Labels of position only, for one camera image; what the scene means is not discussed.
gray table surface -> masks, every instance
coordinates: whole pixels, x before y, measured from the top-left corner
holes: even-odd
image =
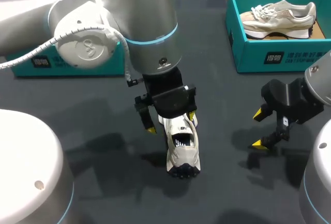
[[[283,154],[247,149],[275,128],[275,116],[252,120],[261,87],[303,73],[237,74],[224,7],[225,0],[177,0],[179,67],[185,83],[197,87],[202,172],[191,181],[166,174],[161,128],[157,136],[143,129],[133,107],[143,85],[128,88],[123,78],[16,79],[10,70],[0,72],[0,107],[40,118],[61,140],[86,224],[303,223],[298,187],[331,112],[293,127],[291,141],[279,145]]]

cable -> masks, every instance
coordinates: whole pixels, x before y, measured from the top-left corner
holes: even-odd
[[[117,38],[117,40],[121,43],[123,49],[124,49],[124,72],[125,72],[125,79],[128,82],[128,85],[132,83],[131,73],[130,73],[130,52],[129,52],[129,46],[126,42],[126,39],[124,36],[117,31],[116,29],[112,28],[108,22],[108,19],[106,15],[104,14],[104,8],[102,5],[102,0],[95,0],[96,4],[99,7],[100,17],[103,22],[103,24],[108,28],[110,33],[106,34],[107,37],[113,38],[113,35]]]
[[[96,26],[86,26],[86,27],[79,27],[79,28],[75,28],[73,30],[70,30],[68,32],[65,32],[63,34],[57,35],[54,38],[46,41],[44,44],[38,46],[36,49],[32,50],[31,52],[16,58],[14,60],[5,62],[0,64],[0,70],[1,69],[6,69],[9,67],[13,67],[15,65],[21,64],[33,57],[35,57],[37,54],[41,53],[42,51],[46,50],[47,48],[51,47],[52,45],[58,43],[59,41],[61,41],[62,39],[68,37],[69,35],[74,35],[76,33],[82,32],[82,31],[88,31],[88,30],[107,30],[107,27],[104,25],[96,25]]]

teal shoe box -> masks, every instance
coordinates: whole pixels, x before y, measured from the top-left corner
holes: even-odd
[[[6,60],[16,59],[33,49],[6,56]],[[52,46],[30,61],[12,67],[11,70],[16,77],[122,76],[124,75],[124,50],[118,43],[113,56],[103,65],[93,69],[81,69],[66,63],[58,54],[55,46]]]
[[[228,0],[225,23],[238,72],[305,71],[331,50],[331,0],[286,0],[294,5],[314,2],[325,39],[248,40],[239,15],[279,1]]]

open shoe box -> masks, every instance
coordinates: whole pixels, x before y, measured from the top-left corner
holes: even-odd
[[[251,7],[281,0],[228,0],[226,26],[238,72],[305,71],[331,50],[331,0],[286,0],[295,5],[314,2],[317,21],[309,39],[267,36],[248,39],[240,14]]]

beige sneaker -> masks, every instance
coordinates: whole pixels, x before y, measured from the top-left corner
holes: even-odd
[[[316,6],[292,5],[286,0],[258,5],[242,13],[240,19],[248,37],[263,39],[271,33],[281,33],[291,38],[308,39],[316,20]]]
[[[173,119],[159,116],[159,122],[167,135],[167,172],[178,178],[197,176],[201,168],[196,115],[192,120],[186,114]]]

